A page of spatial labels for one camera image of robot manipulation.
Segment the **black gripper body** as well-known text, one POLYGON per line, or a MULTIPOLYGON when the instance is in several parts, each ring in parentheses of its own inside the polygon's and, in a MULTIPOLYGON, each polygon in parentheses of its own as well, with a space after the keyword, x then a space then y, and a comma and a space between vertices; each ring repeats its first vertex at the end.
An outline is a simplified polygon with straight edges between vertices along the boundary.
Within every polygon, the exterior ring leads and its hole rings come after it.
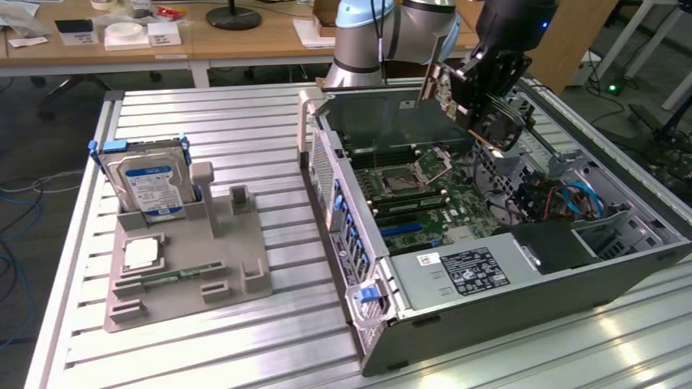
POLYGON ((535 49, 557 10, 556 0, 487 0, 476 23, 480 52, 535 49))

